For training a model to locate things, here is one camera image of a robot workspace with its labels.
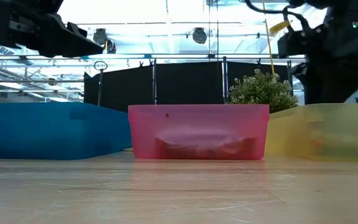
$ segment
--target black partition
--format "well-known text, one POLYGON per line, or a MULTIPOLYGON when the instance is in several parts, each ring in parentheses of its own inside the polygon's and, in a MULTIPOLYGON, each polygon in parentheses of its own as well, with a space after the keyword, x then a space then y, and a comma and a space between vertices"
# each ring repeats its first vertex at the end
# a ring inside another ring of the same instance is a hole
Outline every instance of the black partition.
MULTIPOLYGON (((272 72, 271 65, 258 65, 256 63, 227 62, 227 82, 229 88, 234 85, 234 79, 241 79, 244 75, 255 75, 255 69, 263 72, 272 72)), ((286 65, 274 65, 274 72, 280 76, 280 81, 288 80, 288 67, 286 65)))
MULTIPOLYGON (((98 104, 100 74, 85 74, 84 103, 98 104)), ((150 66, 104 72, 101 106, 128 112, 129 105, 151 105, 153 68, 150 66)))
POLYGON ((221 104, 221 62, 157 64, 157 104, 221 104))

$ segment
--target table surface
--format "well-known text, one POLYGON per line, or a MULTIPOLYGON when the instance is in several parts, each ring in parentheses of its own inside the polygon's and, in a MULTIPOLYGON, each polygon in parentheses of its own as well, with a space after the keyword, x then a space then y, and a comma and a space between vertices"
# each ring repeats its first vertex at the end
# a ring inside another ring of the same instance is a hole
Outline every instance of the table surface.
POLYGON ((0 224, 358 223, 358 163, 0 160, 0 224))

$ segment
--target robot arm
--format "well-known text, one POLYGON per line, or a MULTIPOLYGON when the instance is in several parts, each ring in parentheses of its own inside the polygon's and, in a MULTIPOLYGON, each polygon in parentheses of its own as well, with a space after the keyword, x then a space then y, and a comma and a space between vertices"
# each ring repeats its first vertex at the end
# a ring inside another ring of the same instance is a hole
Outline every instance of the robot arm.
POLYGON ((103 48, 86 38, 87 31, 56 13, 63 0, 0 0, 0 45, 16 44, 45 57, 101 54, 103 48))
POLYGON ((300 15, 286 11, 264 11, 296 16, 302 30, 288 33, 278 41, 278 55, 306 55, 306 62, 293 69, 303 84, 305 103, 343 103, 358 90, 358 0, 287 0, 295 8, 309 4, 326 9, 323 24, 311 29, 300 15))

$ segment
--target potted plant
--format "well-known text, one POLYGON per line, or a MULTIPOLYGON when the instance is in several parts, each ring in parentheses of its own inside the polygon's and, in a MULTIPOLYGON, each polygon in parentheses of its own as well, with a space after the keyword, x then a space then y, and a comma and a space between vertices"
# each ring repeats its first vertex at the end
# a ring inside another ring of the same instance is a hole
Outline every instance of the potted plant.
POLYGON ((280 82, 277 74, 256 69, 254 76, 235 79, 234 86, 230 87, 229 103, 266 104, 270 106, 270 113, 275 113, 297 106, 298 97, 291 95, 291 91, 290 83, 280 82))

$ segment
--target pink plastic bin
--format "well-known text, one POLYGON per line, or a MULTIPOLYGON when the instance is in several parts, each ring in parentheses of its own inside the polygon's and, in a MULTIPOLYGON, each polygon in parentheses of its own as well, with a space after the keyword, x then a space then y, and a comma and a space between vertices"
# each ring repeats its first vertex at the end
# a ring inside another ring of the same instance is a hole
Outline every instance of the pink plastic bin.
POLYGON ((268 105, 135 105, 132 147, 143 159, 261 159, 268 105))

